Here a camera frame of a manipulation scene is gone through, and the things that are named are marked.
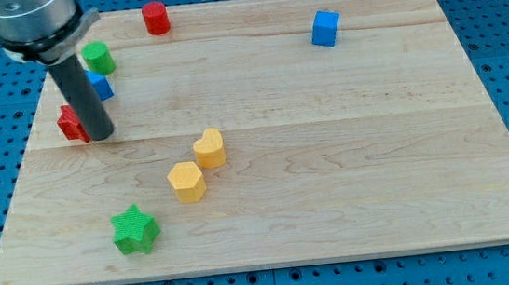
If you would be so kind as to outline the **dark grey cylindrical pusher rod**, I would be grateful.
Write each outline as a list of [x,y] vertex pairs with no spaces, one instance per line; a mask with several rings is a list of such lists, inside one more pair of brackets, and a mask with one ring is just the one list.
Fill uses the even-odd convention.
[[76,55],[49,66],[48,71],[88,136],[96,141],[110,137],[115,127]]

